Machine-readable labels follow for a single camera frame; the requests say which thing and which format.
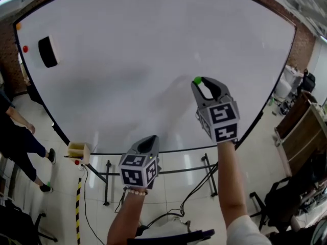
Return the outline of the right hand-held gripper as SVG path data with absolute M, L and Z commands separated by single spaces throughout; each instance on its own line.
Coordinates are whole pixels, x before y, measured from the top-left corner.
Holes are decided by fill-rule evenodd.
M 238 141 L 240 115 L 237 102 L 232 100 L 228 87 L 216 79 L 202 77 L 202 83 L 211 92 L 213 99 L 207 99 L 194 81 L 191 89 L 198 106 L 196 112 L 202 129 L 213 143 Z

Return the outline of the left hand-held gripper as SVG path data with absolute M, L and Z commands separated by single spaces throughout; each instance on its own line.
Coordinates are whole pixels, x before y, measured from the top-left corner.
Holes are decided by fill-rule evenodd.
M 158 146 L 157 135 L 147 136 L 121 156 L 119 171 L 125 186 L 153 188 L 154 180 L 161 170 L 158 153 L 155 153 Z

